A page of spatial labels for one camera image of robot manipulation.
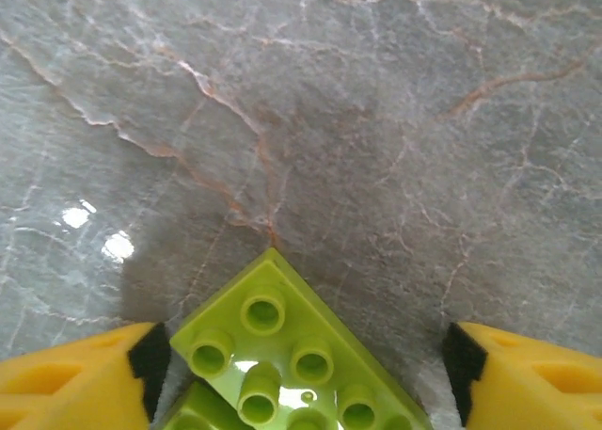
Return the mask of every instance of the marble surface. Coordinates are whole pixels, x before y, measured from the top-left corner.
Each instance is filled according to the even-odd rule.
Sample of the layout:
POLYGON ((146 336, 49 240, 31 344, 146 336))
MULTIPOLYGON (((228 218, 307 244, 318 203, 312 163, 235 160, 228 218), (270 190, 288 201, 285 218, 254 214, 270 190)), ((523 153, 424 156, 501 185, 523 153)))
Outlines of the marble surface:
POLYGON ((602 352, 602 0, 0 3, 0 358, 270 245, 436 429, 451 320, 602 352))

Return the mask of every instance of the yellow object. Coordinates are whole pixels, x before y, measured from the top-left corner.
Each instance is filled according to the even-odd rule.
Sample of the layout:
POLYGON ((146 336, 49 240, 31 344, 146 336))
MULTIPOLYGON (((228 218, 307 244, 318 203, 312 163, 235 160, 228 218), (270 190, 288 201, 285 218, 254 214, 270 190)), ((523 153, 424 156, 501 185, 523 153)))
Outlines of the yellow object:
POLYGON ((3 361, 0 430, 146 430, 168 358, 165 328, 147 323, 3 361))
POLYGON ((461 323, 444 359, 468 430, 602 430, 602 358, 461 323))

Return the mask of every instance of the lego brick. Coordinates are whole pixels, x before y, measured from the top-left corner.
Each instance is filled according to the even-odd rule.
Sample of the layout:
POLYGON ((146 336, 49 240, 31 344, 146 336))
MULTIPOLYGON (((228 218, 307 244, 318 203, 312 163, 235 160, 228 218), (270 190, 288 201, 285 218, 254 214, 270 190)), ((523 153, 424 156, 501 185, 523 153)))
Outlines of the lego brick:
POLYGON ((168 411, 162 430, 252 430, 236 410, 209 385, 198 381, 168 411))
POLYGON ((136 324, 0 363, 0 430, 146 430, 170 359, 136 324))
POLYGON ((468 430, 602 430, 602 358, 471 323, 443 358, 468 430))
POLYGON ((419 430, 425 413, 274 249, 171 339, 261 430, 419 430))

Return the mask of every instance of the gray marble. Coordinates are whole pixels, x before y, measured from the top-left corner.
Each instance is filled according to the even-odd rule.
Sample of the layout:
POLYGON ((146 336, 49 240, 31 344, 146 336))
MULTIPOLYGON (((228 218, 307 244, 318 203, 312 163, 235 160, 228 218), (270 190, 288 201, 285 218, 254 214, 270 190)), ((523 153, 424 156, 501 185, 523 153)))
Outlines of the gray marble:
POLYGON ((602 0, 0 6, 0 358, 270 245, 436 429, 452 320, 602 352, 602 0))

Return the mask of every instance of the lime green lego brick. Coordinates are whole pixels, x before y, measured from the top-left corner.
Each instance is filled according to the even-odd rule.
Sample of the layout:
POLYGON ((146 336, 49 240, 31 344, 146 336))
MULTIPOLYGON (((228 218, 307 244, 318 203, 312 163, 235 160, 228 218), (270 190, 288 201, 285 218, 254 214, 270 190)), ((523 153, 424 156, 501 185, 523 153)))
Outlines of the lime green lego brick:
POLYGON ((258 430, 426 430, 426 414, 270 248, 171 339, 258 430))
POLYGON ((162 430, 253 430, 210 386, 195 382, 156 428, 162 430))

